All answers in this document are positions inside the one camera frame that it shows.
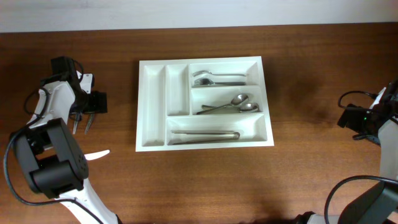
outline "cutlery organizer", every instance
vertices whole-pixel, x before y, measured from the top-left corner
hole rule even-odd
[[[206,70],[212,74],[193,77]],[[244,74],[229,76],[218,74]],[[244,86],[195,86],[197,78],[214,82],[246,82]],[[221,106],[245,93],[259,111],[239,113],[226,108],[196,115],[202,105]],[[238,140],[178,144],[206,136],[173,131],[237,131]],[[136,151],[168,151],[221,147],[273,146],[261,57],[140,61]]]

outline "metal spoon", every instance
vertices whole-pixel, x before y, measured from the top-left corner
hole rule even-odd
[[[208,105],[202,105],[202,109],[208,110],[209,108],[215,108],[215,106],[208,106]],[[253,113],[253,112],[258,112],[260,107],[257,103],[246,103],[242,105],[240,108],[237,108],[240,113]]]
[[[202,74],[210,74],[210,75],[231,75],[231,76],[242,76],[242,77],[245,77],[245,76],[246,76],[245,74],[213,74],[213,73],[211,73],[211,72],[209,72],[209,71],[207,71],[207,70],[201,70],[201,71],[194,72],[194,73],[192,73],[192,76],[195,77],[195,76],[202,75]]]
[[[225,104],[223,106],[217,106],[216,108],[212,108],[210,110],[205,110],[205,111],[200,111],[197,112],[197,115],[199,114],[204,114],[204,113],[209,113],[209,112],[213,112],[219,109],[222,109],[226,106],[241,106],[246,100],[249,99],[249,96],[247,96],[247,94],[239,94],[238,96],[235,96],[230,103]]]

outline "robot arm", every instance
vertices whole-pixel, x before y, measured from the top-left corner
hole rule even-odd
[[[86,158],[67,128],[70,114],[106,112],[106,94],[91,92],[94,76],[78,73],[74,63],[66,57],[52,60],[53,75],[41,81],[40,98],[31,121],[45,111],[16,139],[14,154],[35,193],[55,200],[75,200],[102,223],[121,223],[93,190]],[[37,156],[45,150],[54,150],[55,154],[39,159]],[[97,223],[77,204],[61,203],[81,223]]]

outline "brown table surface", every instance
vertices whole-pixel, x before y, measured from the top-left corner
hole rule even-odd
[[[89,162],[90,180],[124,223],[248,223],[323,213],[338,181],[378,175],[380,148],[353,141],[353,131],[336,125],[343,112],[337,99],[350,90],[377,93],[396,78],[397,23],[1,34],[1,154],[9,134],[29,120],[26,96],[61,55],[80,61],[95,74],[95,90],[108,94],[108,113],[95,118],[87,135],[85,118],[75,137],[84,153],[111,149]],[[135,152],[140,60],[258,55],[274,147]],[[372,101],[353,95],[349,102]],[[46,199],[30,191],[12,154],[9,172],[23,197]],[[343,186],[330,213],[373,184]],[[0,186],[3,223],[77,222],[61,205],[21,204],[3,175]]]

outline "white wall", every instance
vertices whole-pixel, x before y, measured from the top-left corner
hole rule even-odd
[[[0,32],[398,21],[398,0],[0,0]]]

